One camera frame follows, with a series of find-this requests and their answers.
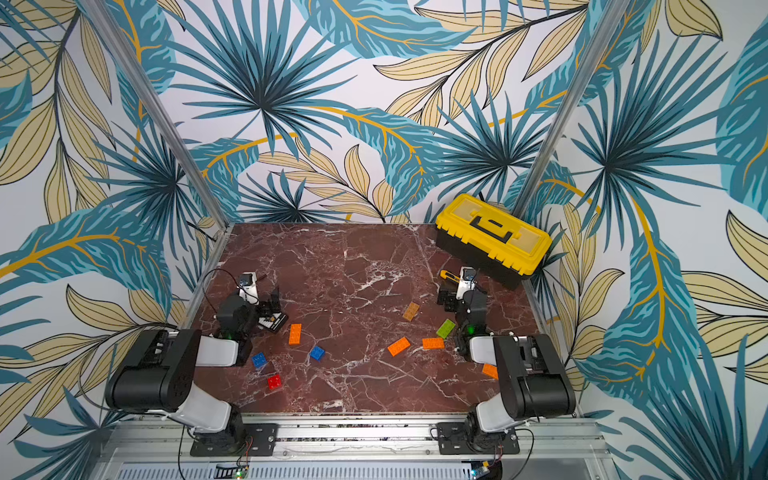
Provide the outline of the orange 2x4 lego brick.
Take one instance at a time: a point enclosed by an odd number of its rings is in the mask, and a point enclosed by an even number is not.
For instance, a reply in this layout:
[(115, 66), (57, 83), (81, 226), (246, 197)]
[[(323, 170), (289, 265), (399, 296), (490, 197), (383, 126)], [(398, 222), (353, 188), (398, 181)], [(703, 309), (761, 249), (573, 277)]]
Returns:
[(441, 350), (445, 348), (445, 341), (443, 338), (424, 338), (422, 340), (422, 347), (425, 350)]
[(402, 337), (389, 345), (387, 351), (392, 357), (396, 357), (400, 353), (406, 351), (411, 346), (411, 343), (406, 337)]
[(288, 344), (290, 346), (297, 346), (301, 343), (301, 336), (302, 336), (302, 325), (301, 324), (291, 324), (289, 328), (289, 340)]

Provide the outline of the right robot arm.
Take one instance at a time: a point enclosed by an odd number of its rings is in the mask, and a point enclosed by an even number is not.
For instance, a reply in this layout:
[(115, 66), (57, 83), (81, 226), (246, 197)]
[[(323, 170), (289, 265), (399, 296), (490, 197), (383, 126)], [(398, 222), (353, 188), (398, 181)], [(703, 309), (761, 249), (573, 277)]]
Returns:
[(490, 332), (486, 324), (487, 294), (478, 287), (442, 286), (437, 303), (456, 316), (457, 353), (467, 361), (497, 371), (499, 392), (467, 414), (468, 438), (485, 440), (522, 420), (574, 413), (575, 393), (549, 336)]

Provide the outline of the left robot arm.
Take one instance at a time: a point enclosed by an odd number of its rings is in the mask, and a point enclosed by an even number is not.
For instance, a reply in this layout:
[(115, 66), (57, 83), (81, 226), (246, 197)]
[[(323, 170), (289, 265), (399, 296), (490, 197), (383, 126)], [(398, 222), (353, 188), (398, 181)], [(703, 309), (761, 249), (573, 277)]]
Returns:
[(241, 442), (245, 430), (238, 408), (196, 385), (195, 371), (244, 365), (253, 332), (277, 332), (286, 319), (279, 289), (261, 300), (251, 298), (244, 288), (220, 305), (215, 336), (199, 329), (145, 331), (108, 380), (106, 403), (125, 413), (166, 416), (198, 439), (218, 436)]

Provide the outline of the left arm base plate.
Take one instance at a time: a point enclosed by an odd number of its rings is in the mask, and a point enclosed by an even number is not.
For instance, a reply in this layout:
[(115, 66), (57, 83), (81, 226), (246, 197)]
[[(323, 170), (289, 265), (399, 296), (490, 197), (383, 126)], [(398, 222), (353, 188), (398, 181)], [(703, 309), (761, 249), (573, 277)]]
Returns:
[(270, 457), (277, 439), (274, 423), (243, 424), (218, 433), (195, 434), (192, 457)]

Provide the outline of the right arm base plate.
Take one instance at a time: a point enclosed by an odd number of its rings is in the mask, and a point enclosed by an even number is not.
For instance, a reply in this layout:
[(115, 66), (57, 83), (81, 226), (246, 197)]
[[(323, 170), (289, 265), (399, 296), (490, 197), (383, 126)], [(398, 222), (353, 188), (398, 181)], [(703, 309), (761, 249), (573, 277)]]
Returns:
[(511, 432), (488, 433), (467, 422), (436, 424), (441, 455), (518, 454), (519, 443)]

